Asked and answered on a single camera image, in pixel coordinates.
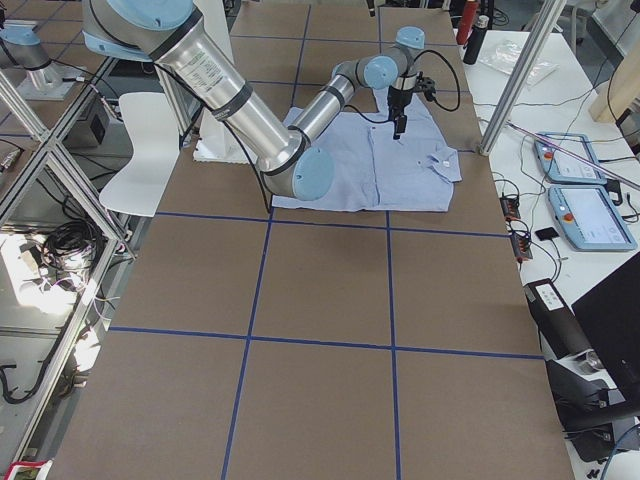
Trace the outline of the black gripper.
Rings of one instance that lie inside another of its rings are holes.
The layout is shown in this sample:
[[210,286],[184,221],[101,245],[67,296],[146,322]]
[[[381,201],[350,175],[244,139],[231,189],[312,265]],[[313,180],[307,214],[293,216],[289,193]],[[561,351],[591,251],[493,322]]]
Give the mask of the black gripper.
[[400,76],[387,92],[388,119],[393,122],[393,139],[399,140],[406,131],[405,108],[414,94],[425,94],[428,101],[435,100],[435,81],[422,73]]

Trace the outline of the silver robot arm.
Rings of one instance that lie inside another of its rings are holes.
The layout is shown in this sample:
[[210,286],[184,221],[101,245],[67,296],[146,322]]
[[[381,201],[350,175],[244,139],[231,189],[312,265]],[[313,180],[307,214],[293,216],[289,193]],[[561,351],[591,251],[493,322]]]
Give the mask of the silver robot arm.
[[383,53],[338,64],[331,80],[289,126],[266,106],[205,30],[191,1],[85,1],[83,35],[93,52],[168,68],[187,90],[228,124],[257,156],[274,195],[317,200],[330,189],[334,162],[316,140],[357,90],[394,88],[415,74],[424,32],[401,28]]

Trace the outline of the second robot base joint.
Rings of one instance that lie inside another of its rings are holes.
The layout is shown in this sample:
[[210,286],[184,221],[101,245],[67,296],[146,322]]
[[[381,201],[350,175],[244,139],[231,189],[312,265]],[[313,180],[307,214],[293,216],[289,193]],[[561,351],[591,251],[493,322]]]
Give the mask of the second robot base joint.
[[50,90],[62,83],[40,38],[27,25],[6,25],[1,29],[1,68],[25,70],[38,91]]

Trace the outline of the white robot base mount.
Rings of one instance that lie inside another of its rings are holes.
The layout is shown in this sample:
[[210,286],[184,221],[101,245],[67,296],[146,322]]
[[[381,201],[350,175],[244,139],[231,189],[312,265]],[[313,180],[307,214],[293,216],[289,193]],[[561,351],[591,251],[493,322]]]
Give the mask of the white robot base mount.
[[248,163],[238,142],[209,111],[204,111],[202,114],[194,160],[231,164]]

